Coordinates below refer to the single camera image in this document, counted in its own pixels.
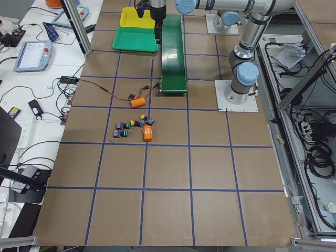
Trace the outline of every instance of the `computer monitor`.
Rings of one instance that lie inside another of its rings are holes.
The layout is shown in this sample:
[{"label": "computer monitor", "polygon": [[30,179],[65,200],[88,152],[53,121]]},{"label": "computer monitor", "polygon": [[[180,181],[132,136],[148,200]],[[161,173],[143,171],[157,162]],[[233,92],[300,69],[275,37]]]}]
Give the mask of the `computer monitor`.
[{"label": "computer monitor", "polygon": [[51,172],[39,170],[28,166],[30,176],[21,174],[22,171],[13,172],[8,167],[15,154],[21,135],[21,127],[0,107],[0,183],[3,179],[9,179],[22,184],[22,189],[12,189],[9,194],[10,202],[40,203],[46,189],[47,178]]}]

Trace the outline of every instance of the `white mounting plate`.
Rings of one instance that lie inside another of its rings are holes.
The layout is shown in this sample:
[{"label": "white mounting plate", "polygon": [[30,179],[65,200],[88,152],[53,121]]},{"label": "white mounting plate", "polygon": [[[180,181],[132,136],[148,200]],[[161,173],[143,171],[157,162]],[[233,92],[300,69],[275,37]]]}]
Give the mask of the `white mounting plate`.
[{"label": "white mounting plate", "polygon": [[206,14],[206,28],[208,29],[208,34],[215,34],[215,35],[229,35],[229,36],[238,36],[239,30],[237,25],[231,25],[223,30],[218,30],[214,27],[213,21],[217,14]]},{"label": "white mounting plate", "polygon": [[231,80],[215,80],[218,111],[225,112],[258,112],[258,106],[255,96],[249,96],[247,101],[241,105],[235,105],[226,100],[224,90],[231,85]]}]

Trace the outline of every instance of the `white desk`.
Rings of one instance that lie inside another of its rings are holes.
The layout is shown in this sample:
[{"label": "white desk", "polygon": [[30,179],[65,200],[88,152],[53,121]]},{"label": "white desk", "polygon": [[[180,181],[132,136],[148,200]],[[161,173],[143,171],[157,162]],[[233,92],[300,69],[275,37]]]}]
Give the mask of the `white desk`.
[{"label": "white desk", "polygon": [[[85,7],[89,7],[90,13],[88,17],[84,20],[83,25],[88,26],[91,24],[95,24],[98,20],[100,8],[103,0],[81,0],[81,5]],[[59,13],[61,9],[51,9],[45,4],[44,0],[36,0],[32,7],[40,7],[44,9],[49,9],[52,12]],[[39,9],[31,9],[27,12],[26,16],[23,18],[21,25],[25,24],[39,24],[43,33],[41,33],[38,38],[40,40],[48,40],[47,33],[44,29],[42,22],[51,23],[51,21],[55,18],[55,15],[45,12]],[[12,56],[17,56],[21,45],[24,41],[35,41],[36,35],[41,31],[38,26],[24,26],[26,30],[26,34],[23,36],[19,45],[16,48],[10,48],[8,51],[4,53],[0,53],[0,60]],[[57,40],[60,43],[71,44],[71,42],[75,39],[75,35],[71,29],[66,28],[56,28],[60,35],[61,40]],[[93,37],[93,33],[88,34],[88,37],[91,41]],[[49,65],[45,71],[42,72],[23,72],[17,73],[13,71],[15,59],[5,61],[0,65],[0,79],[3,80],[0,85],[0,96],[3,93],[8,91],[14,86],[25,86],[30,87],[34,90],[34,94],[37,97],[45,97],[52,93],[51,83],[55,78],[60,76],[72,76],[79,67],[84,63],[85,57],[83,56],[78,42],[75,42],[71,46],[53,44],[53,52],[52,57],[50,59]],[[81,69],[77,72],[76,76],[79,77],[81,73]],[[53,96],[40,99],[38,102],[40,103],[42,109],[45,112],[51,112],[56,115],[59,115],[59,112],[55,106],[56,99],[60,94],[56,81],[54,82],[55,93]],[[22,110],[19,114],[19,117],[24,117],[28,114],[31,114],[32,111],[28,106],[28,102],[35,99],[29,89],[25,88],[16,88],[7,95],[3,97],[3,100],[0,103],[0,106],[8,111],[11,107],[18,107]],[[66,99],[64,96],[61,96],[58,104],[65,104]],[[55,140],[60,141],[63,134],[64,126],[60,125],[60,120],[51,116],[44,115],[44,119],[42,121],[37,121],[34,119],[33,129],[30,133],[29,137],[29,145],[33,145],[34,143],[38,143],[41,141]],[[42,156],[46,158],[50,158],[55,160],[58,151],[57,143],[45,143],[33,147],[30,149],[21,161],[28,160],[31,158],[35,158],[37,156]],[[13,157],[12,164],[18,163],[20,151],[17,151],[15,156]],[[40,164],[48,165],[49,167],[53,167],[53,162],[48,160],[36,160],[36,162]],[[4,180],[3,185],[9,185],[9,180]],[[4,187],[0,187],[0,202],[6,201],[8,189]],[[23,207],[24,204],[17,204],[19,207]],[[2,209],[5,204],[0,204],[0,208]],[[7,212],[3,234],[1,238],[7,238],[19,216],[19,208],[16,205],[9,204],[8,208],[10,208],[10,212]],[[0,215],[0,221],[3,218],[4,211],[2,211]]]}]

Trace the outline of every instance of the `orange cylinder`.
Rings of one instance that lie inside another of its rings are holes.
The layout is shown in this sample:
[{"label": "orange cylinder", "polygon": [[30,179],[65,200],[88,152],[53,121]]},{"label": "orange cylinder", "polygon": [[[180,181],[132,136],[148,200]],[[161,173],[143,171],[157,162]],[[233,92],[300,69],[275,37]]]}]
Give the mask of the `orange cylinder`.
[{"label": "orange cylinder", "polygon": [[151,142],[153,140],[152,126],[146,125],[143,127],[143,141]]},{"label": "orange cylinder", "polygon": [[61,8],[62,7],[60,0],[46,0],[46,4],[50,8]]},{"label": "orange cylinder", "polygon": [[146,100],[144,97],[140,97],[134,100],[131,100],[132,108],[137,108],[140,106],[144,106],[146,104]]}]

